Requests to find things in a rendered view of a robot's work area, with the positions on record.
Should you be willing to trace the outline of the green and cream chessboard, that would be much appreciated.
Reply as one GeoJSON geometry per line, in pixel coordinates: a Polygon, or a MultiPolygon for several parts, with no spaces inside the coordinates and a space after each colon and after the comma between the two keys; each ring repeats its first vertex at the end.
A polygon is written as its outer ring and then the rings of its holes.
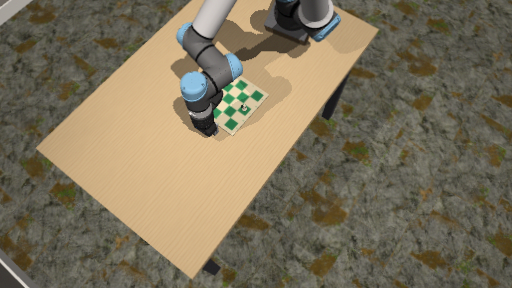
{"type": "Polygon", "coordinates": [[[214,122],[233,136],[269,96],[266,92],[239,76],[222,89],[222,102],[215,108],[214,122]],[[247,110],[243,111],[243,104],[247,110]]]}

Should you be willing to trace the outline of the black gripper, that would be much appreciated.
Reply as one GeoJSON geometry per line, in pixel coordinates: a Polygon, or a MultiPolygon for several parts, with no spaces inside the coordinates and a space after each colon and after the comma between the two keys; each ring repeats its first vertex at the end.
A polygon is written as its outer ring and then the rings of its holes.
{"type": "Polygon", "coordinates": [[[204,112],[195,113],[187,108],[194,127],[208,137],[211,137],[213,134],[216,136],[219,132],[218,124],[214,122],[213,111],[222,102],[223,96],[222,90],[212,96],[210,98],[211,104],[204,112]]]}

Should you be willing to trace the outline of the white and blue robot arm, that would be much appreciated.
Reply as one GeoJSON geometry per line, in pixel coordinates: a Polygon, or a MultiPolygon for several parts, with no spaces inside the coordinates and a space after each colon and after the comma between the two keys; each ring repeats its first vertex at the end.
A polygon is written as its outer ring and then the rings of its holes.
{"type": "MultiPolygon", "coordinates": [[[[331,0],[275,0],[274,16],[288,31],[303,29],[316,42],[338,26],[341,17],[331,0]]],[[[205,0],[193,22],[182,25],[176,39],[202,72],[188,72],[180,81],[187,108],[195,113],[207,110],[211,97],[234,82],[243,66],[233,53],[225,56],[212,43],[237,0],[205,0]]]]}

